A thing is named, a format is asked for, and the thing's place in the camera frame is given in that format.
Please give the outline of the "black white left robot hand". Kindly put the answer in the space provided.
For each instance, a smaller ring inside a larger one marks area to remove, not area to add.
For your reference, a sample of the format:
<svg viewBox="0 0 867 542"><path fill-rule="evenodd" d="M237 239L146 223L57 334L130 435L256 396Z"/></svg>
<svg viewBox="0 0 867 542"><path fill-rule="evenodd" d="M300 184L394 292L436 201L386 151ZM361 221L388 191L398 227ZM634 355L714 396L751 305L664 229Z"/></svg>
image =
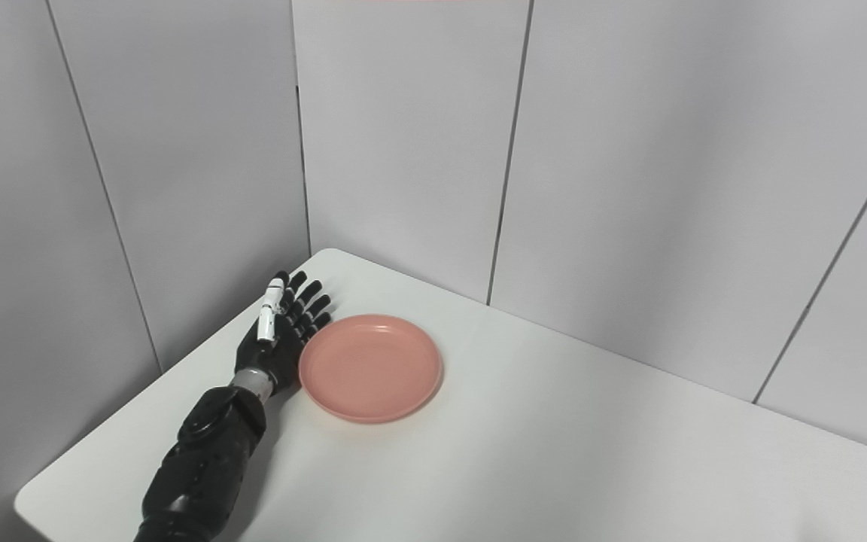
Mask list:
<svg viewBox="0 0 867 542"><path fill-rule="evenodd" d="M298 381L300 356L320 330L333 322L330 295L302 270L279 271L269 282L251 329L236 350L231 384L262 402Z"/></svg>

